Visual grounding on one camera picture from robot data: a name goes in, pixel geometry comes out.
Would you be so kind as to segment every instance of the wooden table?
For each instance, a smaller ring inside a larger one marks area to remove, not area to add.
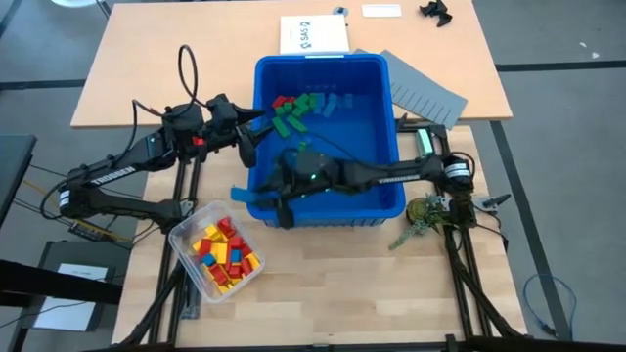
[[[280,16],[330,14],[348,9],[352,49],[387,49],[443,87],[468,99],[461,119],[512,117],[500,78],[470,0],[447,0],[452,22],[418,14],[415,0],[297,0],[115,4],[100,49],[71,121],[73,127],[132,124],[131,100],[163,111],[189,101],[176,68],[177,50],[197,57],[201,100],[226,93],[251,107],[254,66],[279,54]],[[363,4],[400,4],[401,18],[361,16]],[[191,84],[191,73],[188,72]],[[396,107],[397,115],[402,109]],[[139,124],[159,125],[139,113]]]
[[[488,195],[470,128],[456,127],[449,138],[453,151],[476,159],[475,196]],[[401,158],[416,156],[411,134],[400,134],[398,140]],[[172,167],[149,174],[145,198],[170,198],[175,173]],[[430,232],[389,251],[387,246],[407,228],[403,217],[371,228],[270,229],[251,218],[244,204],[230,201],[230,187],[244,187],[246,175],[235,149],[211,154],[203,167],[199,197],[201,205],[223,199],[236,210],[265,254],[266,269],[226,303],[204,303],[199,320],[182,321],[179,346],[441,341],[446,333],[462,338],[440,236]],[[428,182],[408,183],[405,192],[407,199],[423,197],[433,187]],[[483,214],[478,222],[497,226]],[[501,239],[480,228],[470,233],[485,293],[514,328],[525,331]],[[130,333],[152,302],[162,250],[160,235],[133,249],[114,342]],[[478,329],[471,299],[469,306]],[[166,304],[165,312],[170,308]],[[161,336],[168,317],[164,314]]]

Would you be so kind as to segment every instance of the black clamp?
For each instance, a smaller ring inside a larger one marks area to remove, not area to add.
[[[420,6],[420,12],[424,16],[439,16],[437,26],[444,26],[452,20],[452,15],[448,14],[448,7],[441,0],[430,1],[427,6]]]

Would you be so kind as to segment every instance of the clear plastic container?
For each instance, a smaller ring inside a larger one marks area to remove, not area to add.
[[[204,238],[206,232],[204,228],[209,225],[217,226],[217,222],[225,217],[231,218],[231,226],[237,231],[259,261],[259,266],[240,282],[233,285],[227,292],[222,293],[213,279],[202,267],[201,259],[194,251],[193,245]],[[168,240],[174,250],[178,253],[180,261],[187,270],[198,291],[209,303],[221,303],[228,297],[242,289],[250,280],[254,279],[265,268],[265,257],[259,251],[258,246],[247,233],[246,228],[239,221],[237,216],[226,202],[215,200],[207,204],[202,209],[196,211],[194,215],[178,224],[168,235]]]

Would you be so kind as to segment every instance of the white paper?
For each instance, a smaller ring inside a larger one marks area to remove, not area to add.
[[[400,5],[363,5],[363,17],[372,18],[393,18],[402,17],[402,9]]]
[[[57,272],[85,279],[103,281],[107,276],[108,270],[108,268],[62,263]],[[80,302],[81,301],[73,299],[46,297],[40,312],[55,306]],[[86,331],[95,307],[96,303],[87,302],[71,307],[55,308],[49,312],[39,314],[33,327],[41,329]]]
[[[328,55],[350,52],[343,15],[282,16],[282,55]]]

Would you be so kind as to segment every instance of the blue container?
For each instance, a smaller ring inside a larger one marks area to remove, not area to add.
[[[257,118],[253,128],[271,123],[275,117],[272,103],[279,95],[335,93],[339,100],[352,94],[352,108],[339,107],[325,118],[309,112],[302,122],[309,131],[322,135],[352,156],[366,162],[398,161],[398,145],[393,119],[387,63],[375,54],[332,57],[265,57],[256,64],[254,107],[267,115]],[[257,165],[249,170],[247,186],[255,190],[267,182],[274,159],[285,148],[297,148],[301,141],[307,149],[351,159],[340,149],[314,135],[300,135],[290,128],[290,136],[281,138],[272,132],[256,150]],[[373,187],[355,196],[326,192],[290,201],[295,226],[372,226],[398,216],[405,206],[402,184]],[[248,205],[252,217],[267,226],[278,227],[276,213]]]

